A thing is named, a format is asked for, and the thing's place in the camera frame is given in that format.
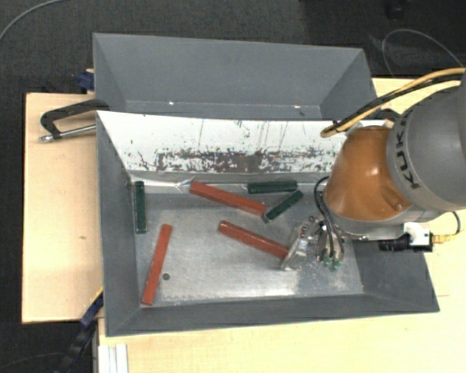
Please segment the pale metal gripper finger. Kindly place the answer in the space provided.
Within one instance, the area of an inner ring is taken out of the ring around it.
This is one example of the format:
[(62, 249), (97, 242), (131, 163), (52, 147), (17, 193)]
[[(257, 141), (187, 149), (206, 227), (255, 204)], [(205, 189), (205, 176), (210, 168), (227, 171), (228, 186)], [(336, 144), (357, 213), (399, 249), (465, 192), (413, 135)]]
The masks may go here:
[(281, 270), (299, 270), (305, 260), (307, 259), (306, 253), (296, 252), (284, 258), (280, 264)]
[(306, 258), (308, 249), (308, 241), (305, 238), (296, 237), (291, 243), (287, 258)]

